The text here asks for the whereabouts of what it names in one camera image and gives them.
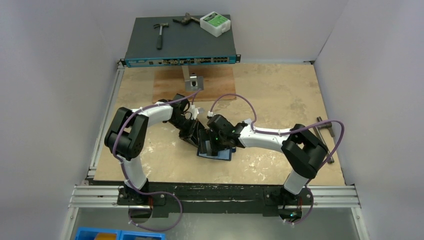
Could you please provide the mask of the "blue leather card holder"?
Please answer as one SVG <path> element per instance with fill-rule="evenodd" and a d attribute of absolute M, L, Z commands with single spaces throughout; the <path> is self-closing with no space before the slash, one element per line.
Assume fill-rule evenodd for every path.
<path fill-rule="evenodd" d="M 205 147 L 206 152 L 202 152 L 202 146 Z M 206 140 L 197 150 L 197 156 L 212 160 L 231 161 L 232 154 L 236 152 L 236 148 L 228 148 L 223 150 L 214 151 L 213 145 L 209 140 Z"/>

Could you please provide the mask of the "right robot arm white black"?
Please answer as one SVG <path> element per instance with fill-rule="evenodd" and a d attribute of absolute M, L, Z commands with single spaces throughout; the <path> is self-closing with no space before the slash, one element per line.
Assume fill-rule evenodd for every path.
<path fill-rule="evenodd" d="M 260 148 L 282 153 L 292 170 L 284 181 L 280 196 L 284 202 L 294 203 L 308 181 L 316 177 L 328 147 L 302 124 L 287 129 L 252 129 L 251 124 L 251 119 L 233 125 L 220 114 L 209 117 L 207 128 L 197 132 L 198 156 L 229 161 L 236 148 Z"/>

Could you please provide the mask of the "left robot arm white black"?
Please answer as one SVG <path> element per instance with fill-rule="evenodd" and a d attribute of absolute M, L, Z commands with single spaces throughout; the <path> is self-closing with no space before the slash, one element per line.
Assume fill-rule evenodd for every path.
<path fill-rule="evenodd" d="M 104 144 L 119 161 L 124 175 L 124 184 L 129 187 L 129 197 L 138 205 L 149 199 L 148 178 L 141 164 L 148 128 L 158 123 L 170 123 L 184 142 L 199 147 L 199 132 L 204 125 L 198 120 L 198 108 L 190 103 L 187 96 L 177 94 L 172 100 L 129 109 L 120 107 L 109 126 Z"/>

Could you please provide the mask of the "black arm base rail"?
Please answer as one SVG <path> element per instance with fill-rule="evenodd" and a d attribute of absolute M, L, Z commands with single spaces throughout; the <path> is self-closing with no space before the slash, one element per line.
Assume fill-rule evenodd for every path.
<path fill-rule="evenodd" d="M 298 195 L 281 185 L 148 182 L 150 195 L 142 195 L 127 186 L 118 189 L 119 205 L 147 207 L 152 217 L 166 218 L 170 213 L 260 214 L 298 220 L 302 208 L 313 204 L 310 190 Z"/>

